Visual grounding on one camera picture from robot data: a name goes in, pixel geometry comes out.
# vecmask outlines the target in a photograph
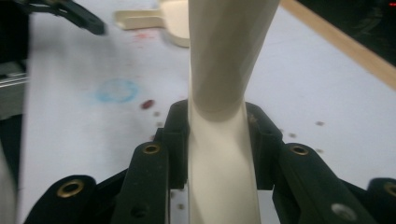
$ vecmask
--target white bone-like object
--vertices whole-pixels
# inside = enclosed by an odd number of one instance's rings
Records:
[[[187,48],[190,45],[188,1],[160,0],[159,5],[153,10],[117,11],[114,20],[123,30],[163,27],[174,44]]]
[[[190,0],[190,224],[261,223],[244,93],[278,0]]]

